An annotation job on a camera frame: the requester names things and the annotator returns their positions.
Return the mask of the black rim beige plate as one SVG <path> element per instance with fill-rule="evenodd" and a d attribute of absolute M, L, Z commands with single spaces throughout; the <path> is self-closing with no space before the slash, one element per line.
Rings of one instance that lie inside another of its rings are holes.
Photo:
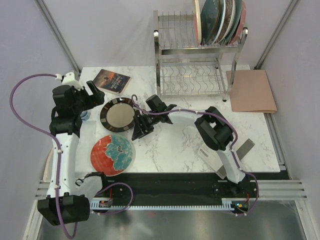
<path fill-rule="evenodd" d="M 130 98 L 118 97 L 108 101 L 100 112 L 100 122 L 108 131 L 121 133 L 132 129 L 134 122 L 134 105 Z"/>

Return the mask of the red plate blue flower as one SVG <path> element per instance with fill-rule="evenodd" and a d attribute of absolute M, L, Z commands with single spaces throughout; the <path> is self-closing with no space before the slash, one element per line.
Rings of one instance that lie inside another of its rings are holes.
<path fill-rule="evenodd" d="M 113 177 L 126 171 L 134 162 L 135 155 L 131 141 L 122 135 L 111 134 L 94 144 L 90 161 L 97 172 Z"/>

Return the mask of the cream and pink plate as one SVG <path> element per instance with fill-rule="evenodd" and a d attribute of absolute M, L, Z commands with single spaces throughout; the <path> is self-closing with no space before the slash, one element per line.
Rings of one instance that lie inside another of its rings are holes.
<path fill-rule="evenodd" d="M 194 7 L 194 13 L 193 13 L 193 25 L 194 25 L 194 31 L 195 31 L 195 37 L 196 37 L 196 43 L 197 45 L 202 45 L 202 24 L 201 24 L 201 9 L 199 0 L 193 0 L 193 7 Z"/>

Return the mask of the dark blue blossom plate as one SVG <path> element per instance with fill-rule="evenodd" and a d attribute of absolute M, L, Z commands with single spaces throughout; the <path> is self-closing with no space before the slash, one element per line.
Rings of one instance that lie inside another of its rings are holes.
<path fill-rule="evenodd" d="M 210 45 L 215 39 L 220 23 L 222 0 L 206 0 L 200 14 L 201 45 Z"/>

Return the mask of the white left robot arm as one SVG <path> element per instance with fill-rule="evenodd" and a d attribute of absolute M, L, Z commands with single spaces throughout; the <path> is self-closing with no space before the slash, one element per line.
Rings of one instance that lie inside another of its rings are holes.
<path fill-rule="evenodd" d="M 91 201 L 110 191 L 102 172 L 89 173 L 76 186 L 76 153 L 82 126 L 81 113 L 102 105 L 105 94 L 87 81 L 92 94 L 84 87 L 61 85 L 53 89 L 55 107 L 51 112 L 50 134 L 53 136 L 51 181 L 46 197 L 37 203 L 38 211 L 53 226 L 86 221 Z"/>

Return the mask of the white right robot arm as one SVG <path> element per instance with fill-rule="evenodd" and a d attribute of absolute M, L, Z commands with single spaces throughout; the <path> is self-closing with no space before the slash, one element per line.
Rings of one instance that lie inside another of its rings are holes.
<path fill-rule="evenodd" d="M 147 111 L 138 106 L 137 99 L 135 94 L 131 96 L 135 107 L 132 141 L 152 133 L 154 125 L 158 123 L 195 127 L 206 146 L 217 152 L 226 171 L 226 177 L 231 181 L 230 193 L 235 197 L 240 197 L 247 191 L 247 185 L 243 181 L 246 173 L 240 167 L 238 157 L 233 151 L 233 145 L 238 140 L 238 133 L 216 107 L 210 106 L 206 110 L 197 111 L 181 108 L 176 104 L 166 105 L 154 94 L 146 100 L 150 108 L 150 111 Z"/>

